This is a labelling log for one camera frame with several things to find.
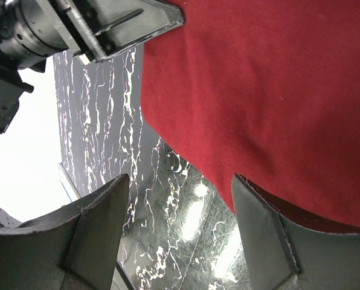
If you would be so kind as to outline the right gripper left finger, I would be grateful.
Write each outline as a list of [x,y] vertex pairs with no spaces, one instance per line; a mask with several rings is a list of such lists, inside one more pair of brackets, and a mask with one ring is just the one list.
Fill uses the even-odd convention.
[[110,289],[129,197],[129,175],[44,216],[0,221],[0,289]]

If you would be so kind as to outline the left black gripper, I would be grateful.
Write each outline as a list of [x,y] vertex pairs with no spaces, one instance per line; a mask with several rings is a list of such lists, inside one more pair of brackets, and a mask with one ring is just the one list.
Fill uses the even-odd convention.
[[74,1],[0,1],[0,70],[45,71],[47,58],[89,54]]

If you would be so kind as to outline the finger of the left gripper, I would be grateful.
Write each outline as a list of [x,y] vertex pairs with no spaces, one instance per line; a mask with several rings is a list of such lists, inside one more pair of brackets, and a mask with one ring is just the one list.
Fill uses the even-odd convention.
[[73,56],[105,62],[185,24],[180,7],[165,1],[54,1],[70,34]]

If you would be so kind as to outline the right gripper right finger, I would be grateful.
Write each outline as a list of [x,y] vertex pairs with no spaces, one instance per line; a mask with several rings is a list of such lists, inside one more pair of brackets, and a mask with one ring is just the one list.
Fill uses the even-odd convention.
[[231,190],[253,289],[360,289],[360,227],[303,210],[240,175]]

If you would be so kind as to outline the dark red t shirt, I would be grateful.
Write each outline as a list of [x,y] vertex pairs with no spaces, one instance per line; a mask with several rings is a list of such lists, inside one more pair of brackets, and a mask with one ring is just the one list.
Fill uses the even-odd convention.
[[144,46],[147,123],[233,206],[235,174],[360,227],[360,1],[177,1]]

